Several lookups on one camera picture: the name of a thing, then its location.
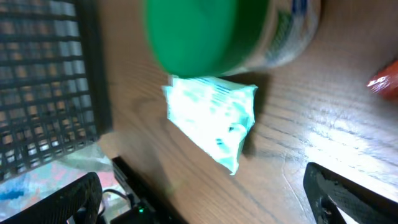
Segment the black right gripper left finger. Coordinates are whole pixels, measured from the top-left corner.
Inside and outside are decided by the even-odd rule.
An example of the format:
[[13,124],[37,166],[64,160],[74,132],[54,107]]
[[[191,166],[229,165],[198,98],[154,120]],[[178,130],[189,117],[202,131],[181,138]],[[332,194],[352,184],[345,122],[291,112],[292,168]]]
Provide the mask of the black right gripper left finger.
[[94,224],[97,221],[102,194],[98,175],[89,172],[1,223],[56,224],[72,219],[74,223]]

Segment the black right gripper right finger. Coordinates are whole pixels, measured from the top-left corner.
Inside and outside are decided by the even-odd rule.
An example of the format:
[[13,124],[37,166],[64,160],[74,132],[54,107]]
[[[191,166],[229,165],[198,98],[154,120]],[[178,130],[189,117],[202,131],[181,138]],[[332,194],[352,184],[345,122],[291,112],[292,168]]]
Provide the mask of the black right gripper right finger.
[[317,163],[309,162],[303,187],[317,223],[397,223],[397,202]]

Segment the red chocolate bar wrapper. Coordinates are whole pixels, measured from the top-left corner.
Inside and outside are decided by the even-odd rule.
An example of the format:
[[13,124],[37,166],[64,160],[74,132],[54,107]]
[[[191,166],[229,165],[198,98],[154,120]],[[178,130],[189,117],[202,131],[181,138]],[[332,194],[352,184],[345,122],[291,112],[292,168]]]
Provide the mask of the red chocolate bar wrapper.
[[377,71],[367,87],[389,101],[397,101],[397,59]]

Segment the teal wet wipes pack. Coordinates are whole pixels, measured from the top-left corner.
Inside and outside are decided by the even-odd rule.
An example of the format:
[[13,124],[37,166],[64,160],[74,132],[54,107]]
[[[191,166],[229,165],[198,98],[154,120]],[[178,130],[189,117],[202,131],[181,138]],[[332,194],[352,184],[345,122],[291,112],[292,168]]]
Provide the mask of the teal wet wipes pack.
[[255,123],[256,85],[215,77],[171,77],[162,87],[167,118],[214,161],[235,175]]

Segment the green lid jar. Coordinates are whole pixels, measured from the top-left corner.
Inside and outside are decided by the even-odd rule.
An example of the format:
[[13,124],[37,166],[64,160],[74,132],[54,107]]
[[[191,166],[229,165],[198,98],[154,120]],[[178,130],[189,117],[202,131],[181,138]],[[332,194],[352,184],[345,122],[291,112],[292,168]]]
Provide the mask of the green lid jar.
[[148,0],[156,61],[180,78],[222,77],[287,64],[315,35],[321,0]]

